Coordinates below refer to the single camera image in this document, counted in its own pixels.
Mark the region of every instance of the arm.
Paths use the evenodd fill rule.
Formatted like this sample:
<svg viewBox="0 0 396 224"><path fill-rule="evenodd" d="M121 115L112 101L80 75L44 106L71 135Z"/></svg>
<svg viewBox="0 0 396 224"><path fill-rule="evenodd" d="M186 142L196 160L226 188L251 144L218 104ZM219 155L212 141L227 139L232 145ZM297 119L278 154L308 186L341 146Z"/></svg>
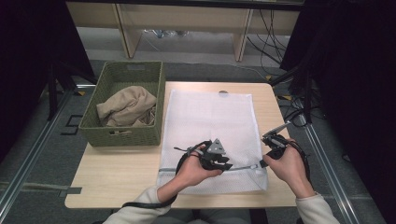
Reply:
<svg viewBox="0 0 396 224"><path fill-rule="evenodd" d="M164 203L183 189L198 185L203 180L221 175L221 173L221 170L205 170L197 157L190 156L183 162L177 175L172 180L159 188L146 189L134 201L139 203ZM158 209L123 207L117 213L111 215L104 224L151 223L157 216L167 213L169 209L170 206Z"/></svg>
<svg viewBox="0 0 396 224"><path fill-rule="evenodd" d="M314 192L306 177L300 154L295 148L288 146L279 160L273 160L267 155L262 158L295 194L297 209L305 224L338 223L330 206L321 195Z"/></svg>

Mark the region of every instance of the gray carpet floor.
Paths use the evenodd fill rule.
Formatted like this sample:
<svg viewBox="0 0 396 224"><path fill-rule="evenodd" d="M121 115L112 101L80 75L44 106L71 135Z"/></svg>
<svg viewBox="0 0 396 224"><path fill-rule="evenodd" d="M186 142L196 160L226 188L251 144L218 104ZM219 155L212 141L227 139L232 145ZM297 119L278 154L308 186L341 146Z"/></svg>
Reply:
<svg viewBox="0 0 396 224"><path fill-rule="evenodd" d="M97 76L100 75L103 64L103 61L92 61L92 68ZM245 68L232 65L186 63L166 63L164 65L166 79L177 81L265 82L265 78L256 72L259 70L261 70L260 67ZM283 74L282 70L275 68L267 68L266 70L275 74L275 76ZM78 77L76 77L76 81L84 82ZM289 82L277 85L274 88L275 94L287 94L288 85ZM85 107L92 96L93 88L82 89L82 91L85 91L86 94L83 96L73 95L61 112L48 143L45 145L4 223L90 224L94 221L106 219L113 212L109 209L68 209L64 206L62 192L72 183L87 141L79 133L76 135L62 135L62 133L72 133L75 130L74 127L66 127L67 121L72 115L82 115L84 113ZM12 180L44 127L48 115L48 106L48 97L43 95L20 140L0 165L2 190ZM290 101L279 100L279 106L284 116L291 110ZM314 114L314 128L348 198L353 203L361 223L385 223L351 163L342 159L343 149L341 144L337 141L336 135L332 132L332 128L326 119L322 118L322 111L315 110L312 113ZM78 124L79 118L72 119L71 123ZM340 223L346 223L321 170L318 159L311 149L304 128L289 126L288 130L290 137L296 139L306 153L310 154L311 179L315 190L325 197ZM298 218L295 207L266 208L266 211L269 223L295 223Z"/></svg>

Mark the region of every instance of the white fabric sheet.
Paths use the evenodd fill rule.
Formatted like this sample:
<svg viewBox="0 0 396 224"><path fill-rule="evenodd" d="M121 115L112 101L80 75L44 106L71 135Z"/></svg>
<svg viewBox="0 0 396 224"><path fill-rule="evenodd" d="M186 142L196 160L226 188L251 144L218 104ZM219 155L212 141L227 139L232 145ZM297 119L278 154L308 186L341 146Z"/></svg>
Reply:
<svg viewBox="0 0 396 224"><path fill-rule="evenodd" d="M262 160L262 150L252 95L198 91L171 91L158 184L163 185L175 176L184 152L174 147L186 149L216 138L233 167L180 193L218 194L266 189L266 169L256 166Z"/></svg>

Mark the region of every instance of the hand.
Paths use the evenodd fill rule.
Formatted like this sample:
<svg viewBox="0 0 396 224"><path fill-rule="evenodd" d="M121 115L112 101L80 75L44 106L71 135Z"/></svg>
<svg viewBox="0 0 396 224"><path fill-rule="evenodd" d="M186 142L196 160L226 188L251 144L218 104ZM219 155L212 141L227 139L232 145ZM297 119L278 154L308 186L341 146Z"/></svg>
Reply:
<svg viewBox="0 0 396 224"><path fill-rule="evenodd" d="M177 175L168 183L158 188L157 197L161 203L168 201L186 187L198 185L209 177L222 174L221 170L208 171L204 169L199 159L193 155L198 156L198 153L193 151L191 156L183 162Z"/></svg>
<svg viewBox="0 0 396 224"><path fill-rule="evenodd" d="M276 176L290 186L297 198L307 198L316 194L306 177L303 160L297 149L287 145L283 156L279 160L274 160L267 155L262 156L262 158Z"/></svg>

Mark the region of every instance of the person's left hand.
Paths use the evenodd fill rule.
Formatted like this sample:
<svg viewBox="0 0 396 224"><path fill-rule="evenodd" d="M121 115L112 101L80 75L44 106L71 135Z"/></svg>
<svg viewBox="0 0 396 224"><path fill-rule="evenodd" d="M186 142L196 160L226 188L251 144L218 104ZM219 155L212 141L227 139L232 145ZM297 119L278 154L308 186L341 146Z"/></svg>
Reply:
<svg viewBox="0 0 396 224"><path fill-rule="evenodd" d="M221 175L221 170L206 170L202 167L199 159L196 157L198 153L193 151L191 155L183 162L175 178L182 180L187 186L195 186L209 177Z"/></svg>

